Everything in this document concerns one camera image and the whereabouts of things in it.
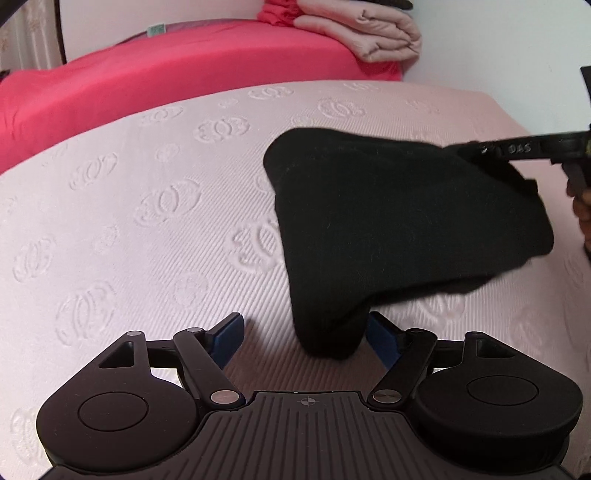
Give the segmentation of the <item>right hand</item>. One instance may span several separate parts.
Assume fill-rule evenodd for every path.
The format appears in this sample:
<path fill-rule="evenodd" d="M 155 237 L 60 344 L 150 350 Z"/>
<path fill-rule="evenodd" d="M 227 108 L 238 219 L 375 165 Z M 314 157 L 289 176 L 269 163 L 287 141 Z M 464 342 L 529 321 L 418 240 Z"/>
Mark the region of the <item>right hand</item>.
<path fill-rule="evenodd" d="M 591 190 L 585 189 L 577 194 L 572 182 L 567 183 L 567 195 L 573 199 L 573 213 L 577 217 L 580 230 L 584 236 L 584 249 L 587 256 L 591 253 Z"/>

